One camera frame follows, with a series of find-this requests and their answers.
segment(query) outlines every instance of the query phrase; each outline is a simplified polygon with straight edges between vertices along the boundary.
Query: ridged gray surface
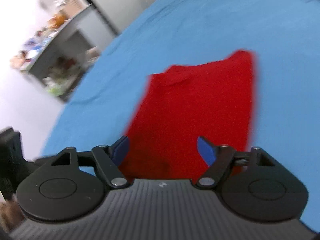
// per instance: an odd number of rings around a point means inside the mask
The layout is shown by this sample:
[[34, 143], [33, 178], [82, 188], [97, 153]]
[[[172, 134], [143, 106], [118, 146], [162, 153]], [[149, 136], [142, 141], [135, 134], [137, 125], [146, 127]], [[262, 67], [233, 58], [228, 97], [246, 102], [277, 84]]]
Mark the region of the ridged gray surface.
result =
[[21, 240], [308, 240], [300, 221], [258, 224], [228, 211], [213, 191], [189, 180], [135, 180], [111, 191], [93, 213], [64, 224], [26, 220], [11, 233]]

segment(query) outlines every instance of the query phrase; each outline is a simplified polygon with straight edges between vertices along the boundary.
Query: red cloth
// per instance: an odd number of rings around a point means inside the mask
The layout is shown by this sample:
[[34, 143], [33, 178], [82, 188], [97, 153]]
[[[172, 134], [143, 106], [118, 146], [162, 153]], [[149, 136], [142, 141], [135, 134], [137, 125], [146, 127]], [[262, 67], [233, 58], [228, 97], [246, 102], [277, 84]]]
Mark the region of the red cloth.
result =
[[196, 181], [208, 168], [197, 152], [198, 136], [244, 151], [252, 109], [250, 52], [199, 66], [171, 66], [151, 75], [126, 133], [130, 152], [119, 168], [130, 179]]

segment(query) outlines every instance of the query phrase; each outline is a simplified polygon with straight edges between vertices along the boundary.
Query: silver screw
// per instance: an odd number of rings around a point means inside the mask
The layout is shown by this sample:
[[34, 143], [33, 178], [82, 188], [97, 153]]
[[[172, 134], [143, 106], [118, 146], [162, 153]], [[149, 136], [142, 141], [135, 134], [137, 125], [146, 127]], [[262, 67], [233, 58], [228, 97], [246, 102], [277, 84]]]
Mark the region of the silver screw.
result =
[[124, 186], [127, 183], [127, 180], [125, 178], [114, 178], [111, 181], [111, 184], [117, 187]]
[[212, 186], [214, 184], [214, 179], [204, 177], [199, 179], [199, 184], [202, 186]]

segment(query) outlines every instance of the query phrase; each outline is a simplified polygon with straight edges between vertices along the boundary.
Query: blue bed sheet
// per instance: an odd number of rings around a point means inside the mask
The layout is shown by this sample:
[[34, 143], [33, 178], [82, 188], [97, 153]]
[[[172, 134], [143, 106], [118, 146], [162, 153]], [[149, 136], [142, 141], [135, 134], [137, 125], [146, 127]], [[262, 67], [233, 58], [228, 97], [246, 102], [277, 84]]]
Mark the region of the blue bed sheet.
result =
[[319, 0], [157, 0], [103, 52], [43, 154], [115, 142], [149, 74], [253, 50], [258, 87], [250, 145], [263, 147], [304, 182], [309, 201], [302, 221], [320, 231], [319, 24]]

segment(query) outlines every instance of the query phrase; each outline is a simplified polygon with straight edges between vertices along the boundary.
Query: white logo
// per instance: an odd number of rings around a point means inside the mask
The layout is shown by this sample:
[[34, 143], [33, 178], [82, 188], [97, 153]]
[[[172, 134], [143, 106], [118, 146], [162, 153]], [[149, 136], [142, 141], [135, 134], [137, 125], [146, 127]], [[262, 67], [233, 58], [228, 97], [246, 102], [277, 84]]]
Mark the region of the white logo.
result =
[[166, 184], [165, 182], [160, 182], [160, 183], [159, 183], [159, 186], [160, 186], [160, 187], [166, 187], [167, 184]]

